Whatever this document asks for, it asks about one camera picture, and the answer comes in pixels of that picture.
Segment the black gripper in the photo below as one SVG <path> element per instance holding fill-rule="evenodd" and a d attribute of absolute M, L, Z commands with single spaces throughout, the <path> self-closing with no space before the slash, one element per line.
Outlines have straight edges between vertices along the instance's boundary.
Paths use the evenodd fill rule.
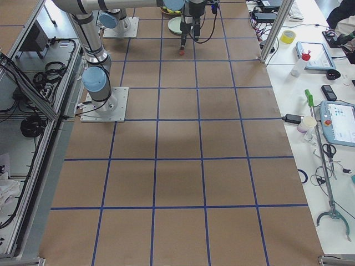
<path fill-rule="evenodd" d="M 182 7 L 180 30 L 182 31 L 180 50 L 185 49 L 187 34 L 193 28 L 193 40 L 198 41 L 201 31 L 201 3 L 185 2 Z"/>

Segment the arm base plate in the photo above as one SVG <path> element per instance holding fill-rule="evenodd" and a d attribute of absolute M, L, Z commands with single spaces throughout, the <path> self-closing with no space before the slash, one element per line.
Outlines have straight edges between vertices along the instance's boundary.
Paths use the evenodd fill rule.
<path fill-rule="evenodd" d="M 103 38 L 136 38 L 138 33 L 139 18 L 126 17 L 122 20 L 113 19 L 102 22 L 104 26 Z"/>
<path fill-rule="evenodd" d="M 85 100 L 92 103 L 83 107 L 84 114 L 80 116 L 81 122 L 124 122 L 128 95 L 128 87 L 112 87 L 110 98 L 99 108 L 103 103 L 92 101 L 91 96 L 87 94 Z"/>

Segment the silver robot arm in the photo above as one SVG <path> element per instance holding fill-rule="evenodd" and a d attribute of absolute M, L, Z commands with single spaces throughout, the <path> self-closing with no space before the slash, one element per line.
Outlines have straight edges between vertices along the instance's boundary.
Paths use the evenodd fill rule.
<path fill-rule="evenodd" d="M 123 39 L 138 36 L 141 19 L 170 17 L 168 29 L 180 37 L 179 53 L 185 53 L 187 38 L 200 40 L 206 8 L 210 1 L 160 1 L 157 8 L 134 7 L 100 11 L 97 25 L 103 38 Z"/>
<path fill-rule="evenodd" d="M 126 8 L 161 7 L 163 1 L 54 1 L 66 12 L 81 45 L 85 50 L 88 68 L 83 72 L 82 82 L 88 91 L 93 111 L 99 117 L 108 117 L 118 106 L 110 84 L 111 58 L 104 49 L 94 22 L 93 11 L 113 11 Z"/>

